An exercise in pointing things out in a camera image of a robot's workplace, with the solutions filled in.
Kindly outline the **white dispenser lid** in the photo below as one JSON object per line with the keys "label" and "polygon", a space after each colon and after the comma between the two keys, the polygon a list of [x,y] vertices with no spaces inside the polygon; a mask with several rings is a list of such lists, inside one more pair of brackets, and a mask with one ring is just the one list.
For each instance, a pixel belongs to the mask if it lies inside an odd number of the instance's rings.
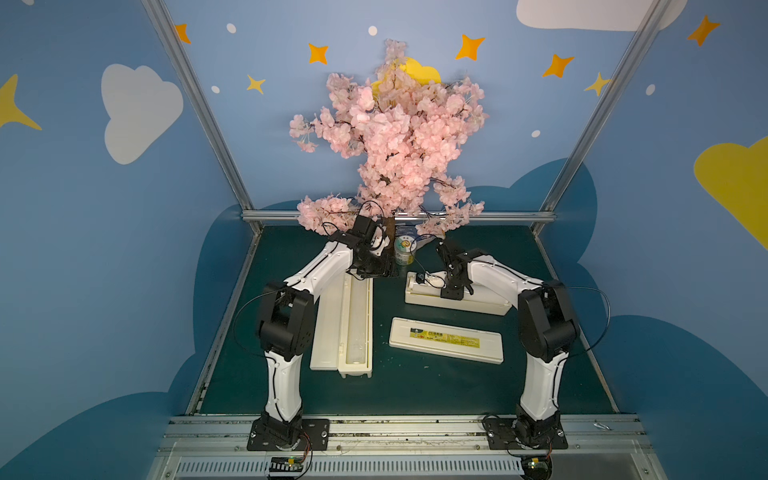
{"label": "white dispenser lid", "polygon": [[389,345],[420,353],[500,365],[500,333],[429,323],[400,317],[391,322]]}
{"label": "white dispenser lid", "polygon": [[325,288],[317,303],[317,319],[310,358],[313,371],[336,371],[342,310],[349,275],[342,273]]}

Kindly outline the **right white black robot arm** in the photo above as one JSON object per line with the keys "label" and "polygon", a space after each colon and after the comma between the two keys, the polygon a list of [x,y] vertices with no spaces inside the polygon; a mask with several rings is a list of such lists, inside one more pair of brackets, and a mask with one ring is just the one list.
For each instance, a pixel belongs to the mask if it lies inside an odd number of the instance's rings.
{"label": "right white black robot arm", "polygon": [[518,272],[485,251],[466,251],[444,239],[436,251],[445,267],[440,297],[462,301],[481,288],[516,309],[518,337],[526,351],[526,376],[514,431],[531,447],[559,435],[562,429],[557,405],[564,364],[580,325],[566,286]]}

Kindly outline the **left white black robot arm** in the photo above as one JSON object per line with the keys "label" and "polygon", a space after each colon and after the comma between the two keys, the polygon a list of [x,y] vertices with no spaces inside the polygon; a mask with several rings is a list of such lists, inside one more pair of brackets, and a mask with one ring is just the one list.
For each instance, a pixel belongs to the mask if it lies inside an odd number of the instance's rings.
{"label": "left white black robot arm", "polygon": [[256,329],[268,367],[268,399],[259,425],[277,442],[292,444],[301,434],[301,361],[313,340],[316,304],[333,280],[394,272],[391,235],[382,220],[355,217],[352,227],[328,236],[323,249],[295,274],[263,290]]}

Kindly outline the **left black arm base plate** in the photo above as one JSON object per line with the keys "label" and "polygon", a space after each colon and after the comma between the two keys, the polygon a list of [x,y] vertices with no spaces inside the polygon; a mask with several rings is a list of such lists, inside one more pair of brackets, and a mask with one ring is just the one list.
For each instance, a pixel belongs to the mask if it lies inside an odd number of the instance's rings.
{"label": "left black arm base plate", "polygon": [[262,415],[251,425],[247,451],[325,451],[328,447],[328,419],[297,419],[283,422]]}

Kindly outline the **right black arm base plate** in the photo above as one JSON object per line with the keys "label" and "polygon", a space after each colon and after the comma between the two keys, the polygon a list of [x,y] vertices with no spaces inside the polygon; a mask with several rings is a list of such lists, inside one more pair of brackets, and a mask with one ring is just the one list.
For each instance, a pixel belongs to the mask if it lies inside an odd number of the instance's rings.
{"label": "right black arm base plate", "polygon": [[568,448],[559,412],[544,420],[533,420],[525,414],[519,417],[487,414],[480,425],[491,450]]}

